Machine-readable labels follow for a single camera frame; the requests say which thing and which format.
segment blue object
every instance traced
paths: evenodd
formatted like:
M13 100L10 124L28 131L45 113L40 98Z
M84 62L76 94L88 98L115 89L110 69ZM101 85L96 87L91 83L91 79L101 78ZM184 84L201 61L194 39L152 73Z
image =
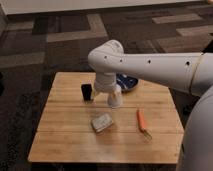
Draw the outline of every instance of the blue object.
M122 92L131 91L138 84L138 79L125 74L116 75L117 84L121 87Z

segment sponge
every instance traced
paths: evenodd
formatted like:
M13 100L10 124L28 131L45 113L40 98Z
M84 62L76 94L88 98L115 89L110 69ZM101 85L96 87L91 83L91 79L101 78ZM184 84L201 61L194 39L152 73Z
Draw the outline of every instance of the sponge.
M113 120L109 114L103 114L91 121L95 132L101 132L113 124Z

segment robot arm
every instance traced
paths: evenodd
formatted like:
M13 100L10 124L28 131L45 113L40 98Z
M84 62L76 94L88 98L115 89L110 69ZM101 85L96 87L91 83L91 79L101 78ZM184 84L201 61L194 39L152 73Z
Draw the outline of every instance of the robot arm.
M122 45L111 40L90 52L90 66L96 71L95 88L109 92L115 87L115 73L158 83L202 96L213 85L213 56L208 53L124 54Z
M130 55L112 40L94 49L88 60L100 92L113 92L115 73L122 73L201 97L188 120L176 171L213 170L213 54Z

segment floor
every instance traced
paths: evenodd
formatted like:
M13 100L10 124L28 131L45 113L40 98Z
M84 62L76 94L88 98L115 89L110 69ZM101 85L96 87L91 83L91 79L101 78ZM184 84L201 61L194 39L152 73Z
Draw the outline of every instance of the floor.
M213 6L205 2L103 11L9 16L0 38L0 170L56 170L27 155L58 71L92 71L87 55L109 39L126 53L199 52L212 40ZM174 171L175 165L68 165L82 170Z

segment wooden table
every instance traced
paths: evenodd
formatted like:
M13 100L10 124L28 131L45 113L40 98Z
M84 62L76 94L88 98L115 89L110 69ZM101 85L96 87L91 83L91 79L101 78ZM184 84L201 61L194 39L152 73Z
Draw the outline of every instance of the wooden table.
M30 162L59 163L177 163L183 128L169 90L140 81L123 95L119 109L107 106L106 94L85 103L81 84L93 83L94 73L58 73L29 154ZM140 107L152 135L139 131ZM115 124L94 133L90 121L109 113Z

